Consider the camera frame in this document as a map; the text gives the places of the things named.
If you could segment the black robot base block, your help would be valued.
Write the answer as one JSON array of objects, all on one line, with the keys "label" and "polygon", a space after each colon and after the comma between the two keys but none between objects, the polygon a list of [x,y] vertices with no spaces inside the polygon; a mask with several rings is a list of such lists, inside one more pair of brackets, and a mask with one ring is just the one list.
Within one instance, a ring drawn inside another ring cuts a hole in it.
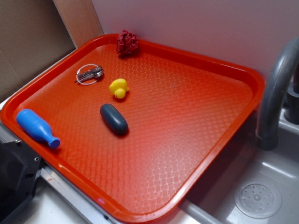
[{"label": "black robot base block", "polygon": [[6,224],[35,196],[42,158],[26,143],[0,144],[0,222]]}]

